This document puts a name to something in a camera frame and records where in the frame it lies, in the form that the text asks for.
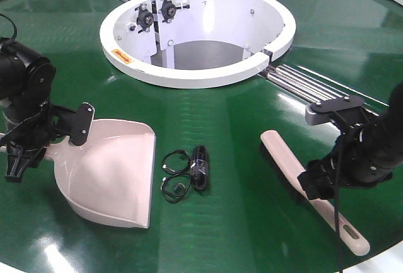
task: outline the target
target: brush bristles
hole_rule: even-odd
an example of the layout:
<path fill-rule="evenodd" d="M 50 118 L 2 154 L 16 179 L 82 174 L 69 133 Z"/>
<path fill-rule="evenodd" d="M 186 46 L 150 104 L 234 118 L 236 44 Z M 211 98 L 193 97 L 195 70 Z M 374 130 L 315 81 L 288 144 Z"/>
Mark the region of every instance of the brush bristles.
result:
<path fill-rule="evenodd" d="M 269 151 L 265 147 L 263 143 L 260 143 L 259 146 L 260 152 L 262 153 L 264 159 L 270 164 L 270 166 L 273 168 L 277 179 L 279 180 L 280 184 L 284 187 L 284 189 L 288 192 L 290 197 L 297 203 L 297 204 L 302 204 L 306 202 L 306 199 L 302 194 L 300 194 L 287 180 L 279 166 L 277 165 L 276 161 L 272 158 L 270 155 Z"/>

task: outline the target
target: circular opening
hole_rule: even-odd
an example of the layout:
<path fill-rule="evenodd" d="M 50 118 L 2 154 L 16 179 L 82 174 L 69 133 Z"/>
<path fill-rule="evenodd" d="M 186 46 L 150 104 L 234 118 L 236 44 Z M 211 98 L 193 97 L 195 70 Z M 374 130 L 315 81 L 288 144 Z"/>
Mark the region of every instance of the circular opening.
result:
<path fill-rule="evenodd" d="M 225 42 L 184 42 L 174 46 L 174 66 L 177 70 L 204 70 L 225 67 L 242 60 L 243 49 Z M 162 52 L 151 57 L 151 64 L 164 67 Z"/>

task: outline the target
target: black cable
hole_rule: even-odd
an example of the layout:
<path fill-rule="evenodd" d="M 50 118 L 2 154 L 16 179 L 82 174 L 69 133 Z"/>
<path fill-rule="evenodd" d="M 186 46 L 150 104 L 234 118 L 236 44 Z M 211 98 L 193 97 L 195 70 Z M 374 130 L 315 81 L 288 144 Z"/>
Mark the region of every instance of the black cable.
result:
<path fill-rule="evenodd" d="M 191 185 L 197 191 L 204 190 L 208 185 L 208 152 L 206 147 L 195 147 L 191 155 L 190 176 Z"/>
<path fill-rule="evenodd" d="M 340 172 L 341 172 L 341 161 L 343 158 L 343 134 L 340 136 L 340 149 L 338 150 L 338 159 L 337 159 L 337 167 L 336 167 L 336 177 L 334 180 L 334 231 L 337 236 L 337 253 L 338 253 L 338 269 L 339 273 L 343 273 L 343 251 L 342 251 L 342 242 L 340 237 L 340 224 L 339 224 L 339 208 L 340 208 L 340 198 L 339 198 L 339 181 L 340 181 Z"/>
<path fill-rule="evenodd" d="M 8 51 L 8 46 L 15 41 L 15 38 L 17 38 L 17 26 L 15 25 L 14 21 L 12 21 L 11 18 L 7 17 L 6 15 L 0 13 L 0 16 L 6 18 L 12 24 L 13 29 L 14 29 L 13 36 L 11 38 L 8 38 L 7 41 L 4 42 L 2 47 L 1 47 L 1 51 L 3 51 L 3 52 L 6 51 L 7 52 Z"/>
<path fill-rule="evenodd" d="M 187 157 L 188 162 L 185 168 L 174 170 L 167 166 L 167 159 L 175 154 L 180 154 Z M 208 161 L 208 152 L 206 147 L 204 147 L 203 145 L 195 147 L 191 158 L 186 153 L 186 151 L 181 149 L 174 150 L 173 152 L 167 154 L 162 160 L 162 169 L 170 174 L 169 177 L 165 177 L 162 179 L 161 192 L 164 198 L 168 202 L 175 204 L 180 202 L 188 193 L 190 185 L 197 191 L 204 190 L 208 186 L 209 180 Z M 189 181 L 187 185 L 184 185 L 182 182 L 178 182 L 173 186 L 172 191 L 170 191 L 167 188 L 169 182 L 179 177 L 188 178 Z"/>

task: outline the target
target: brush handle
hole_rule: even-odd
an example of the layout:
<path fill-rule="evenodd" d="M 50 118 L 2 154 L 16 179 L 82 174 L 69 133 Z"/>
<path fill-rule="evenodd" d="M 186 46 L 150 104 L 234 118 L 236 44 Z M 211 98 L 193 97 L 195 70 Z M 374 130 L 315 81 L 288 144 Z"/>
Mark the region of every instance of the brush handle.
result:
<path fill-rule="evenodd" d="M 305 168 L 294 156 L 280 134 L 275 130 L 268 130 L 262 133 L 260 139 L 289 183 L 307 199 L 329 226 L 335 230 L 333 205 L 323 199 L 308 200 L 297 179 L 305 171 Z M 339 213 L 339 225 L 340 238 L 355 255 L 362 256 L 370 251 L 370 244 L 365 237 L 341 213 Z"/>

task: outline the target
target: black cable bundle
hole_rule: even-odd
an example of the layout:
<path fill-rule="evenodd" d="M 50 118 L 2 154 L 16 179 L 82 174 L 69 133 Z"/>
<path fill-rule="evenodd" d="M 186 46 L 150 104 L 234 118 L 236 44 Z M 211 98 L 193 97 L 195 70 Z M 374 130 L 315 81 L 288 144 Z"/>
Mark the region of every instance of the black cable bundle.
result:
<path fill-rule="evenodd" d="M 187 165 L 185 168 L 174 170 L 166 165 L 166 160 L 175 154 L 184 155 L 187 158 Z M 162 179 L 161 191 L 164 198 L 170 203 L 178 203 L 184 198 L 186 193 L 188 193 L 190 186 L 197 191 L 204 190 L 208 186 L 209 181 L 208 161 L 208 152 L 206 147 L 203 145 L 195 147 L 191 157 L 189 157 L 188 153 L 182 149 L 178 149 L 167 154 L 162 160 L 162 169 L 166 173 L 170 174 L 169 177 Z M 189 181 L 187 185 L 179 182 L 173 186 L 173 191 L 169 191 L 167 189 L 169 181 L 179 177 L 188 178 Z"/>

